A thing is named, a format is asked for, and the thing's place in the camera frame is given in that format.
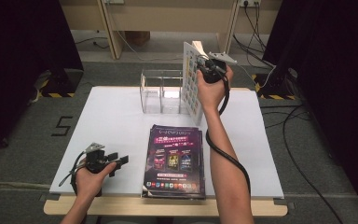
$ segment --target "transparent acrylic box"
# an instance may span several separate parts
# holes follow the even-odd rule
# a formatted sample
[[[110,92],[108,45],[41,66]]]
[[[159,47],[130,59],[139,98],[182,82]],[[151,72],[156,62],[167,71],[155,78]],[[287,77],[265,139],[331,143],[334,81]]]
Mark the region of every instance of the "transparent acrylic box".
[[[188,114],[182,100],[181,70],[143,70],[141,103],[146,114]]]

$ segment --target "electrical outlet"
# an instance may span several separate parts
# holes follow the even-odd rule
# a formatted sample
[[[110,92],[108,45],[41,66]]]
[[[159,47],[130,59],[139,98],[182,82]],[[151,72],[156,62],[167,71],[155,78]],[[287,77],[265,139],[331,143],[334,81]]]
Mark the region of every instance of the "electrical outlet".
[[[245,1],[248,1],[248,7],[255,7],[256,4],[260,7],[261,4],[261,0],[240,0],[240,7],[245,7]]]

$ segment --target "floor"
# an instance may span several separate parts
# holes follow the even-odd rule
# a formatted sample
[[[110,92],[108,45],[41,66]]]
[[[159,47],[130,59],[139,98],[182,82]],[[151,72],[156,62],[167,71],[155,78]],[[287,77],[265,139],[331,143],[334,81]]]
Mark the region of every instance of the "floor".
[[[85,75],[76,96],[39,99],[25,111],[9,138],[9,146],[0,148],[0,223],[58,223],[62,219],[44,214],[43,205],[74,128],[61,138],[52,138],[51,133],[57,132],[55,126],[61,116],[71,115],[72,119],[68,119],[66,125],[76,126],[92,86],[110,82],[114,85],[134,85],[139,75],[132,76],[127,71],[136,66],[156,69],[180,67],[184,41],[201,40],[205,51],[218,52],[214,34],[151,33],[150,40],[143,46],[126,47],[121,58],[113,60],[104,32],[73,31],[73,36],[85,66]],[[252,38],[250,35],[237,37],[246,45]],[[267,43],[269,37],[261,37]],[[260,49],[254,41],[252,43],[252,48]],[[232,43],[229,55],[240,65],[233,65],[236,87],[254,90],[251,75],[269,71],[259,68],[265,65],[247,57],[236,43]],[[121,72],[117,76],[126,79],[126,82],[108,77],[112,69]],[[330,157],[307,108],[301,107],[283,125],[301,100],[298,97],[293,101],[260,99],[259,103],[289,212],[284,217],[256,217],[255,223],[339,223],[334,212],[343,223],[358,223],[358,197],[341,167]],[[96,220],[97,217],[89,217],[87,223],[95,223]],[[101,222],[145,224],[156,223],[156,219],[103,217]],[[176,218],[174,223],[219,222],[217,218],[181,217]]]

